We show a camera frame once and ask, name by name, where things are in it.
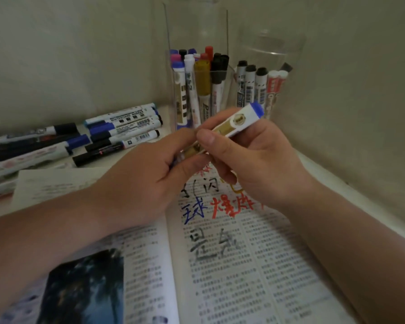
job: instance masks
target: pen holder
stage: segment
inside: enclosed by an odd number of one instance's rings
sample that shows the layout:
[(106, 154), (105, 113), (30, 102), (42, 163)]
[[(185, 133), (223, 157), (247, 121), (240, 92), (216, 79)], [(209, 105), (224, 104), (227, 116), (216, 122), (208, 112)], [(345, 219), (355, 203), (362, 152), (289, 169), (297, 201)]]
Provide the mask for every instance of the pen holder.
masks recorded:
[[(254, 100), (264, 106), (264, 117), (270, 119), (283, 85), (297, 71), (306, 38), (303, 34), (285, 30), (248, 28), (245, 25), (239, 29), (238, 36), (238, 46), (235, 48), (238, 59), (255, 65)], [(258, 76), (259, 68), (266, 69), (260, 70), (260, 73), (267, 75), (267, 78)], [(249, 80), (246, 78), (247, 70), (243, 67), (240, 71), (237, 66), (236, 71), (233, 84), (236, 93), (232, 94), (233, 99), (229, 102), (238, 105), (241, 99), (247, 97), (245, 88)]]
[[(212, 54), (228, 54), (228, 22), (227, 10), (220, 5), (220, 0), (162, 0), (166, 28), (167, 28), (167, 49), (165, 51), (165, 63), (170, 73), (168, 81), (170, 83), (170, 123), (171, 130), (182, 127), (194, 127), (191, 125), (192, 112), (191, 104), (195, 104), (195, 98), (187, 87), (183, 85), (183, 74), (180, 71), (174, 71), (171, 64), (170, 50), (175, 50), (175, 56), (178, 60), (184, 61), (184, 54), (189, 52), (204, 54), (206, 46), (212, 46)], [(198, 70), (194, 75), (199, 77)], [(219, 73), (222, 80), (223, 94), (221, 105), (225, 107), (231, 86), (233, 71), (231, 68)]]

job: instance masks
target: paper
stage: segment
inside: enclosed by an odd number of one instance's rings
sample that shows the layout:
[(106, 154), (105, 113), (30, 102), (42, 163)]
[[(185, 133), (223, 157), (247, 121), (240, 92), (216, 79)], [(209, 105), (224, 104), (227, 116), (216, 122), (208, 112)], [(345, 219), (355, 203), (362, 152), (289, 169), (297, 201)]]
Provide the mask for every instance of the paper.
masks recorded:
[[(108, 169), (21, 171), (12, 201), (21, 209), (94, 183)], [(80, 250), (35, 282), (4, 323), (178, 323), (165, 217)]]
[(167, 211), (182, 323), (355, 323), (354, 312), (281, 213), (211, 165)]

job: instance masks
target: book page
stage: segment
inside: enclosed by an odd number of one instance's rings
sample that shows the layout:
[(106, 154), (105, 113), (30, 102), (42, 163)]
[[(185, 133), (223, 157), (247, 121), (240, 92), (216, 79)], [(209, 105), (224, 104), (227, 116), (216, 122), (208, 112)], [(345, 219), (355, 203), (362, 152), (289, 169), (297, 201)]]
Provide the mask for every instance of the book page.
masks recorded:
[(209, 164), (167, 211), (182, 323), (356, 323), (281, 213)]
[[(13, 209), (88, 187), (107, 170), (21, 171)], [(0, 317), (0, 324), (178, 322), (164, 216), (78, 251), (32, 284)]]

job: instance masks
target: fingernail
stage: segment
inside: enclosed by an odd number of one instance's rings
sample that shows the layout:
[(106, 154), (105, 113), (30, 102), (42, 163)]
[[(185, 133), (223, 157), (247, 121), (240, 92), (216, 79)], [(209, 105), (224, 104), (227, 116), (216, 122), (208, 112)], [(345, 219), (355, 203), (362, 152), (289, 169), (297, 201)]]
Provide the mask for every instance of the fingernail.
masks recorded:
[(196, 133), (196, 138), (201, 144), (205, 146), (210, 146), (215, 141), (215, 136), (210, 130), (199, 130)]

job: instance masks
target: printed picture of trees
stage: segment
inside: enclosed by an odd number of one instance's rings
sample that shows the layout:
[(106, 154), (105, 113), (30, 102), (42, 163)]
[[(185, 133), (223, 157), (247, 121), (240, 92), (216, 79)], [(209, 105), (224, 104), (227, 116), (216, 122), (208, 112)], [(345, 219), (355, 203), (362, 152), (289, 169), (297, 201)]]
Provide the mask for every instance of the printed picture of trees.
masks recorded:
[(123, 324), (124, 259), (117, 249), (49, 273), (37, 324)]

